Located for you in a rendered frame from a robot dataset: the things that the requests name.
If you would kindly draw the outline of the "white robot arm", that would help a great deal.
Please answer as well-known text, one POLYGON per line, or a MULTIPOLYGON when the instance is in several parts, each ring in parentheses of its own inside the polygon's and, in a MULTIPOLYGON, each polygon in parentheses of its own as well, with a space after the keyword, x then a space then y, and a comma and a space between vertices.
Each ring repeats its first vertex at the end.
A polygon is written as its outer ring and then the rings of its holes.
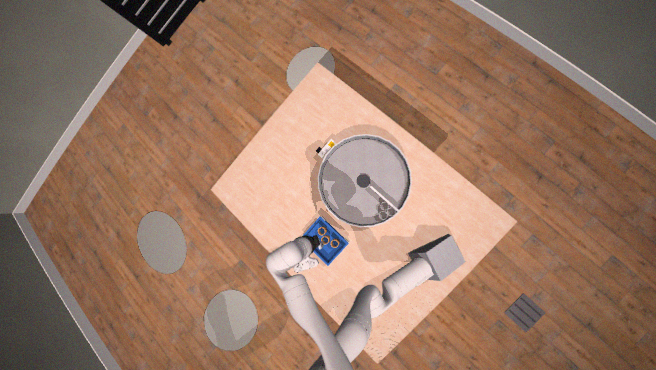
POLYGON ((281 288, 292 317, 313 338, 322 354, 309 370, 353 370, 351 362, 361 353, 370 337, 371 319, 384 313, 401 297, 434 275, 428 262, 417 257, 382 281, 382 295, 375 285, 366 285, 356 295, 334 336, 317 307, 304 275, 289 277, 286 273, 302 262, 306 255, 305 243, 289 241, 268 254, 266 266, 281 288))

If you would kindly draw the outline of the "blue tray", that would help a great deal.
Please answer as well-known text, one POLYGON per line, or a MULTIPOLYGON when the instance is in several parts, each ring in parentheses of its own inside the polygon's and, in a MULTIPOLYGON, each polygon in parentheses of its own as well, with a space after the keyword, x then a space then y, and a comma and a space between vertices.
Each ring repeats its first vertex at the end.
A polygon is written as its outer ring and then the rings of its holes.
MULTIPOLYGON (((307 236, 314 236, 317 235, 319 237, 319 240, 321 242, 321 238, 325 235, 328 235, 330 237, 330 242, 328 244, 324 244, 324 247, 319 250, 319 248, 315 248, 314 253, 327 265, 329 266, 332 261, 344 250, 344 248, 349 244, 349 241, 344 238, 337 230, 335 230, 327 221, 326 219, 321 216, 319 217, 313 225, 305 232, 304 235, 307 236), (322 222, 323 221, 323 222, 322 222), (325 233, 325 230, 323 228, 320 229, 320 232, 323 233, 324 235, 319 235, 318 234, 318 229, 320 227, 326 227, 327 228, 327 233, 325 233), (340 241, 340 244, 337 248, 333 248, 331 246, 331 241, 333 239, 338 239, 340 241), (343 240, 341 240, 341 239, 343 240)), ((303 235, 303 236, 304 236, 303 235)))

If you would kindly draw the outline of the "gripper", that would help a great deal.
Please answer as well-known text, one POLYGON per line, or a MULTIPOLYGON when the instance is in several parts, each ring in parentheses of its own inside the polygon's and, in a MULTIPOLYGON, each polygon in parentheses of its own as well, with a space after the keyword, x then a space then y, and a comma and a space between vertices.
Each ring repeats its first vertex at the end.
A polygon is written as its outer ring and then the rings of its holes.
POLYGON ((318 266, 318 264, 319 264, 318 259, 312 258, 312 257, 310 257, 310 255, 311 255, 311 253, 314 252, 315 248, 317 248, 318 246, 319 246, 318 247, 319 249, 322 249, 322 247, 324 247, 323 241, 320 242, 319 237, 317 235, 314 235, 314 236, 311 236, 311 237, 307 236, 307 235, 304 235, 304 236, 297 237, 294 240, 302 241, 303 243, 305 243, 305 245, 307 247, 307 255, 305 257, 306 259, 304 258, 304 260, 302 262, 300 262, 298 265, 296 265, 294 267, 294 271, 295 272, 301 272, 301 271, 311 269, 311 268, 314 268, 314 267, 318 266))

